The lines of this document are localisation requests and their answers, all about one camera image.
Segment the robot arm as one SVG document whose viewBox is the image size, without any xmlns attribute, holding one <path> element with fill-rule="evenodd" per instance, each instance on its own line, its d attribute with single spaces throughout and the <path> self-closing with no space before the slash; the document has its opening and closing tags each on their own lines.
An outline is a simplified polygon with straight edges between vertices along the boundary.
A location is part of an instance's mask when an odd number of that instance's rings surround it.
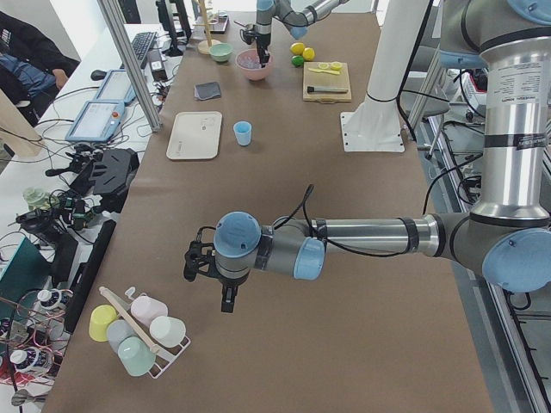
<svg viewBox="0 0 551 413">
<path fill-rule="evenodd" d="M 221 309 L 232 311 L 254 268 L 313 280 L 329 246 L 363 256 L 420 252 L 444 257 L 513 293 L 550 281 L 550 215 L 539 201 L 548 144 L 550 4 L 547 1 L 447 1 L 442 62 L 489 70 L 482 192 L 467 213 L 421 219 L 311 220 L 262 226 L 248 213 L 224 216 L 212 267 Z"/>
<path fill-rule="evenodd" d="M 257 1 L 256 21 L 253 25 L 259 63 L 264 67 L 269 62 L 271 25 L 273 20 L 281 22 L 295 38 L 306 34 L 307 27 L 325 19 L 336 7 L 347 0 L 314 1 L 302 11 L 295 11 L 288 0 Z"/>
</svg>

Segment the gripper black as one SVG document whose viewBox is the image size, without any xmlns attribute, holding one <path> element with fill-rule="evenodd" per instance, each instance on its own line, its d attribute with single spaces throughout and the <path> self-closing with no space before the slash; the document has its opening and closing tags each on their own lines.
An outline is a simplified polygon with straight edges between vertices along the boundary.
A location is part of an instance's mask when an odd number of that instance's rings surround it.
<svg viewBox="0 0 551 413">
<path fill-rule="evenodd" d="M 257 37 L 257 52 L 258 60 L 260 67 L 265 67 L 268 64 L 270 59 L 270 54 L 268 51 L 269 47 L 269 36 L 268 35 L 258 35 Z"/>
<path fill-rule="evenodd" d="M 223 275 L 219 277 L 219 282 L 222 285 L 221 311 L 233 312 L 235 299 L 238 295 L 238 288 L 248 279 L 248 275 L 243 275 L 238 278 L 228 278 Z"/>
</svg>

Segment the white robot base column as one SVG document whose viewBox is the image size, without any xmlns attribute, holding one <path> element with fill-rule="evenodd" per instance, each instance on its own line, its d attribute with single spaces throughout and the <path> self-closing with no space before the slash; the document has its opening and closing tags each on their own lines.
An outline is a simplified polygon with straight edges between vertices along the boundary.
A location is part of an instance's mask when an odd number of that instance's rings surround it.
<svg viewBox="0 0 551 413">
<path fill-rule="evenodd" d="M 405 150 L 399 122 L 399 92 L 431 7 L 429 0 L 394 0 L 388 4 L 365 99 L 355 111 L 341 113 L 345 151 Z"/>
</svg>

